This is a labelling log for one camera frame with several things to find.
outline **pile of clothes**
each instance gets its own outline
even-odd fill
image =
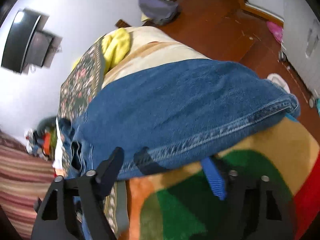
[[[43,119],[36,130],[30,129],[25,133],[26,149],[30,155],[46,161],[54,160],[57,145],[56,116]]]

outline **wooden door frame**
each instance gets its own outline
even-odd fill
[[[240,8],[242,10],[248,11],[250,13],[256,14],[262,18],[265,18],[281,27],[283,27],[283,19],[281,19],[279,16],[271,14],[270,12],[259,8],[257,6],[251,5],[248,0],[238,0],[240,4]]]

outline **bed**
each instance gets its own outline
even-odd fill
[[[59,117],[73,120],[109,83],[140,70],[193,58],[207,58],[154,27],[126,28],[131,49],[126,57],[104,75],[101,39],[83,55],[61,87]],[[62,173],[68,176],[70,160],[61,143]],[[293,200],[299,239],[320,210],[319,144],[293,117],[247,137],[217,157],[238,172],[260,178],[268,175]],[[126,182],[116,182],[104,201],[105,216],[117,238],[212,239],[225,212],[223,202],[213,196],[201,165],[191,163],[180,169]]]

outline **backpack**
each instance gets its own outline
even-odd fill
[[[179,12],[177,2],[167,0],[139,0],[141,11],[158,25],[169,23]]]

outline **brown floor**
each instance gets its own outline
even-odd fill
[[[159,27],[169,36],[211,59],[240,62],[260,78],[278,73],[301,105],[298,120],[320,143],[320,117],[308,104],[310,93],[288,64],[278,62],[280,44],[265,20],[244,13],[237,0],[178,0],[182,8],[172,23]]]

